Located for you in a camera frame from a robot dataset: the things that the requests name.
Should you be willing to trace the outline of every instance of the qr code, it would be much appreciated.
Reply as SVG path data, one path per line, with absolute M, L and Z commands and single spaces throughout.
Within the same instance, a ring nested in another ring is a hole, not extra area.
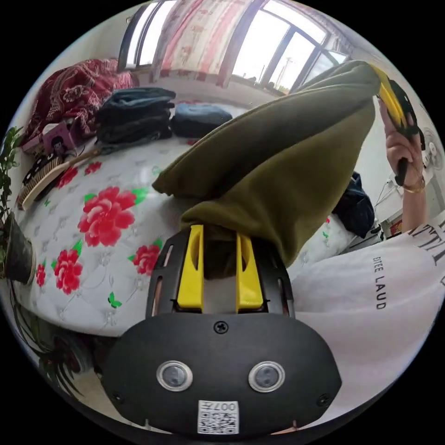
M 238 402 L 199 401 L 198 433 L 238 434 L 238 432 Z

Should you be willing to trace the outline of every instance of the dark blue clothing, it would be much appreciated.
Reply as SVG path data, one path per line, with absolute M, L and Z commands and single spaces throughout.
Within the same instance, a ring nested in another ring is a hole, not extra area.
M 200 139 L 231 119 L 230 113 L 215 105 L 180 103 L 176 106 L 171 127 L 178 137 Z
M 170 102 L 176 97 L 163 88 L 120 89 L 96 113 L 97 139 L 103 151 L 114 151 L 172 136 Z
M 348 188 L 332 212 L 337 215 L 349 232 L 366 238 L 375 220 L 374 208 L 362 188 L 362 179 L 357 172 L 352 174 Z

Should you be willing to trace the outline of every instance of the brush bristles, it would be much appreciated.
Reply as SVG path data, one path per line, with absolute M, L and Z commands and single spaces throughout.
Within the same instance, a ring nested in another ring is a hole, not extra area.
M 48 162 L 45 167 L 38 171 L 19 192 L 19 197 L 17 198 L 17 205 L 19 209 L 22 209 L 22 204 L 25 198 L 30 194 L 31 190 L 54 168 L 62 163 L 59 157 L 55 157 L 50 162 Z

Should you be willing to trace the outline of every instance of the hand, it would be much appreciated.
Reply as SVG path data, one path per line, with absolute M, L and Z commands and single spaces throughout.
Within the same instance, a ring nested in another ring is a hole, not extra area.
M 407 175 L 404 185 L 414 187 L 421 184 L 423 177 L 423 160 L 420 134 L 417 133 L 408 140 L 395 128 L 388 114 L 386 105 L 379 99 L 380 114 L 385 126 L 386 157 L 394 174 L 397 175 L 397 164 L 402 158 L 408 159 Z M 414 125 L 413 117 L 409 114 L 408 124 Z

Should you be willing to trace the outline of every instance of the pink box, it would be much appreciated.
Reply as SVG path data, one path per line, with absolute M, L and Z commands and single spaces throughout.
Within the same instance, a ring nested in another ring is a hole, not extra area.
M 23 144 L 22 151 L 23 153 L 30 154 L 37 159 L 45 151 L 43 147 L 42 135 L 39 134 L 38 136 L 29 140 L 26 144 Z
M 63 156 L 66 151 L 72 150 L 82 143 L 80 121 L 74 119 L 70 129 L 67 128 L 66 122 L 62 121 L 57 127 L 44 134 L 42 139 L 46 154 L 56 152 L 59 156 Z

